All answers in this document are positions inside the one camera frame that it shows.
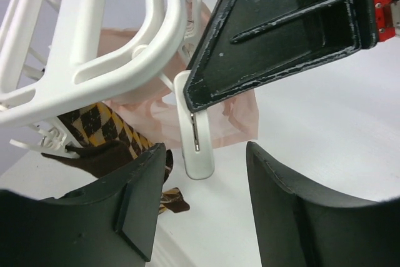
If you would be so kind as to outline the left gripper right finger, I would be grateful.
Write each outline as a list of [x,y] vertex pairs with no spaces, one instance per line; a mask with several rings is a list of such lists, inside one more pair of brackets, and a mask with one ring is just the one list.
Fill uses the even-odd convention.
[[370,201],[323,186],[246,146],[263,266],[398,266],[399,199]]

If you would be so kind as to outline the white plastic clip hanger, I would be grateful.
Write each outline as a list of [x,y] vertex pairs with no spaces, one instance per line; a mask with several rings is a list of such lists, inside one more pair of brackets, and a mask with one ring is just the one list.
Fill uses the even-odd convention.
[[67,146],[78,141],[58,116],[145,85],[191,40],[185,0],[146,0],[135,37],[98,56],[105,1],[10,0],[1,24],[1,126],[41,137],[13,146],[75,158]]

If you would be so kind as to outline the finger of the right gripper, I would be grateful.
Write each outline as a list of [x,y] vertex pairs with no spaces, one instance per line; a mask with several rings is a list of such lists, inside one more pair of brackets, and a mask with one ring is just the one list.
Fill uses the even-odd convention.
[[189,109],[374,45],[373,0],[217,0],[189,64]]

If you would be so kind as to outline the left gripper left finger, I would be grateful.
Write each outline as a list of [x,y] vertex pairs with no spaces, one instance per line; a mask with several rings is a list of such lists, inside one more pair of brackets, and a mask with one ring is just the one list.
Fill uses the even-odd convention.
[[166,148],[156,144],[61,198],[1,191],[2,266],[144,266],[151,260]]

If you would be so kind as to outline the brown yellow argyle sock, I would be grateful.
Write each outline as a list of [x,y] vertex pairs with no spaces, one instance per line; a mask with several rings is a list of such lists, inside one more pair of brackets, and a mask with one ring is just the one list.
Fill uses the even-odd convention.
[[80,147],[66,149],[78,158],[42,154],[45,158],[84,170],[101,178],[140,156],[153,143],[126,123],[104,103],[96,103],[62,114],[58,119]]

